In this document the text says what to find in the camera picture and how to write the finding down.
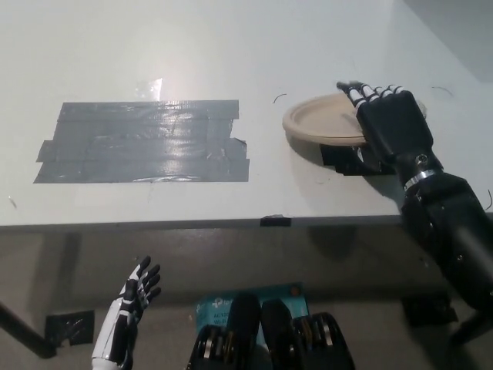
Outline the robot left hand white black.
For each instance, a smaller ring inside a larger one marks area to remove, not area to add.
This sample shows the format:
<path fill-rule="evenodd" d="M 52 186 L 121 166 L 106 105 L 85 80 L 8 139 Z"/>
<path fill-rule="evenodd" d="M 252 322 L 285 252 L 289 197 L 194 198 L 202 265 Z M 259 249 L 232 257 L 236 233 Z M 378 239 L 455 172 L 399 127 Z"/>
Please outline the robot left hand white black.
<path fill-rule="evenodd" d="M 161 293 L 160 266 L 144 257 L 112 301 L 92 352 L 92 368 L 131 369 L 138 324 L 152 300 Z"/>

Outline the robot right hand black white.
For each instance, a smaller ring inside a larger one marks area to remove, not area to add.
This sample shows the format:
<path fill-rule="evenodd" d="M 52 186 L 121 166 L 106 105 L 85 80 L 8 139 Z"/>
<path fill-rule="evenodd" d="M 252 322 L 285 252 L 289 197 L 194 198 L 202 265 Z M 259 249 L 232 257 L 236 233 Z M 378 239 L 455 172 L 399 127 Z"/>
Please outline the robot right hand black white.
<path fill-rule="evenodd" d="M 355 108 L 373 155 L 393 168 L 404 187 L 443 171 L 432 150 L 434 139 L 427 121 L 410 91 L 359 81 L 338 82 L 337 88 Z"/>

